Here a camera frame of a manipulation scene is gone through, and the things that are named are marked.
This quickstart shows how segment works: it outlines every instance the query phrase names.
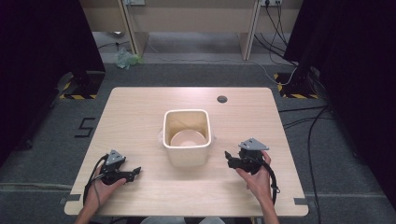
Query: yellow black warning tape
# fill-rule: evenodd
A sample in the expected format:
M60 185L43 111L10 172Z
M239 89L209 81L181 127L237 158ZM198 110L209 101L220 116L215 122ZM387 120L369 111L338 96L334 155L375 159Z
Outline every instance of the yellow black warning tape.
M278 80L279 75L275 74L274 77L275 77L275 81L279 83L280 82L280 80ZM277 89L279 90L280 96L284 98L318 99L318 96L316 94L285 93L282 85L277 85Z
M87 100L95 99L96 92L90 92L90 94L79 94L79 90L76 83L73 83L73 76L70 77L69 81L64 85L63 93L59 96L60 99L71 99L71 100Z
M70 94L62 94L60 99L70 99L70 100L87 100L87 99L95 99L96 95L70 95Z

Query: black cable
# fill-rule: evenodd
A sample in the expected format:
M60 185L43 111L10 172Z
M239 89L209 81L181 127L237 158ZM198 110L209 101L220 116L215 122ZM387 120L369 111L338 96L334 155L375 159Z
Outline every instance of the black cable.
M268 8L266 8L265 10L267 11L267 14L268 14L268 17L269 17L270 20L271 20L271 23L274 25L276 34L280 37L280 39L283 41L283 43L287 46L288 43L286 42L286 39L283 39L283 37L280 35L279 31L277 30L277 28L276 28L276 26L275 26L275 23L274 23L274 21L273 21L271 15L270 15L270 12L268 11Z
M318 118L320 115L327 109L328 107L325 106L315 117L314 121L311 124L311 127L309 128L309 133L308 133L308 161L309 161L309 172L311 174L311 179L312 179L312 187L314 188L314 195L315 195L315 202L317 204L317 209L318 209L318 223L321 224L321 216L320 216L320 207L319 207L319 200L318 200L318 193L317 193L317 185L315 182L315 177L314 177L314 169L312 166L312 158L311 158L311 134L312 134L312 129L314 128L315 123L317 122Z
M94 166L94 168L93 168L93 171L92 171L92 173L91 173L91 176L90 176L90 178L88 179L88 183L87 183L87 185L86 185L85 188L84 188L84 195L82 196L82 204L85 204L85 199L87 199L88 190L89 190L90 187L91 187L92 181L95 180L95 179L93 179L93 176L94 176L94 174L95 174L95 172L96 172L96 169L97 169L98 166L99 166L99 163L100 163L101 161L107 160L107 158L108 158L108 154L106 154L106 155L103 156L101 159L99 159L99 161L95 164L95 166Z
M280 53L274 51L274 50L271 49L271 48L268 48L264 43L262 43L262 42L260 41L260 39L259 39L256 35L254 35L254 37L257 39L257 41L259 41L259 43L260 43L265 49L268 49L268 50L272 51L274 54L276 54L277 56L283 58L283 56L282 56Z
M262 33L260 33L260 35L262 36L262 40L264 40L268 45L271 46L271 43L268 42L268 40L265 39L265 37L262 35ZM282 51L282 52L285 52L284 49L280 49L280 48L278 48L277 46L272 46L272 47L273 47L274 49L277 49L277 50L280 50L280 51Z
M282 33L283 38L286 41L285 33L283 33L282 20L280 19L281 15L282 15L282 6L279 4L278 1L276 1L276 7L277 7L277 16L278 16L279 24L280 24L280 31Z
M259 165L263 166L263 167L268 171L268 174L270 175L270 177L271 177L271 179L272 179L271 189L273 189L272 197L273 197L273 204L275 204L275 202L276 202L276 195L277 195L278 193L280 193L280 189L279 189L279 187L277 186L277 183L276 183L276 176L275 176L274 170L273 170L273 169L271 168L271 166L270 166L267 162L265 162L265 161L258 161L258 160L254 159L254 158L252 158L252 157L247 156L247 155L245 155L245 158L247 158L247 159L249 159L249 160L251 160L251 161L254 161L254 162L258 163Z
M279 56L280 58L283 59L283 56L282 56L280 53L274 51L274 50L271 49L271 48L268 48L264 43L262 43L262 42L260 41L260 39L259 39L256 35L254 35L254 37L257 39L257 41L259 41L259 43L262 45L263 48L268 49L268 50L270 51L270 57L271 57L271 52L273 52L274 54L276 54L277 56ZM290 63L291 65L290 65L290 64L285 64L285 63L277 63L277 64L286 65L286 66L292 66L292 67L296 67L296 66L297 66L297 64L294 63L294 62L291 62L291 61L288 61L288 60L285 60L285 61L288 62L288 63Z
M273 40L271 41L270 49L274 46L275 38L276 38L276 34L274 34ZM276 62L274 61L274 59L272 58L271 50L270 50L270 59L271 59L271 61L272 61L273 63L276 63Z
M105 45L102 45L102 46L98 47L98 49L101 49L101 48L103 48L103 47L110 46L110 45L116 45L116 46L117 46L117 49L119 49L119 45L126 44L126 43L128 43L128 42L129 42L129 41L125 41L125 42L122 42L122 43L119 43L119 42L116 42L116 43L109 43L109 44L105 44Z
M299 125L299 124L301 124L301 123L308 122L309 120L312 120L312 119L315 119L315 118L305 118L305 119L298 119L298 120L295 120L295 121L292 122L292 123L284 124L284 125L283 125L283 129L284 129L284 130L289 129L289 128L294 127L294 126L296 126L296 125Z
M321 84L319 77L316 76L315 71L313 70L312 67L308 71L308 77L309 77L308 80L310 81L310 85L312 86L311 88L313 88L315 91L318 90L320 92L320 97L327 100L328 97L327 97L326 88L323 86L323 84Z
M320 105L320 106L313 106L313 107L304 107L304 108L297 108L297 109L285 109L285 110L278 110L278 113L283 112L290 112L290 111L300 111L300 110L309 110L309 109L320 109L323 107L327 107L328 105Z

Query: metal bracket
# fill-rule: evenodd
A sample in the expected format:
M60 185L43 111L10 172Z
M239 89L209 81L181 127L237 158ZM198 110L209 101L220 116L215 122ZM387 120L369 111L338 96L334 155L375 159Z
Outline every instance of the metal bracket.
M255 138L249 138L247 141L241 142L241 144L239 144L239 146L246 150L268 150L268 149L270 149L268 146L257 141Z
M108 155L108 158L106 160L106 165L111 165L119 161L124 161L125 157L121 156L120 153L118 153L116 150L111 149L110 155Z

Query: black curtain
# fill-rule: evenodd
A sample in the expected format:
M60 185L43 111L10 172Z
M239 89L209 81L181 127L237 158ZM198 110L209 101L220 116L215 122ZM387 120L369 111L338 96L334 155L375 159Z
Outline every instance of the black curtain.
M78 0L0 0L0 165L68 72L105 72Z
M396 2L304 0L285 59L315 66L346 135L396 209Z

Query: gray carpet floor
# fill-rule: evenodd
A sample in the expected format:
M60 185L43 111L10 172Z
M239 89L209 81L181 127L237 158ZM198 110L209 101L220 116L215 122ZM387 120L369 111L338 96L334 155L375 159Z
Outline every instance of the gray carpet floor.
M270 77L291 72L287 66L265 66ZM69 79L60 81L60 89ZM67 197L94 134L106 100L115 87L268 87L279 111L326 105L323 99L290 99L279 95L276 84L255 64L140 64L123 70L106 64L106 76L94 100L56 99L35 132L33 148L13 151L0 169L0 223L73 223L64 213ZM281 112L285 132L310 212L306 217L281 217L282 223L318 223L307 139L318 109ZM322 223L396 223L396 212L363 161L340 131L332 112L315 124L311 154ZM78 127L83 118L93 127L88 138ZM108 223L111 217L94 220Z

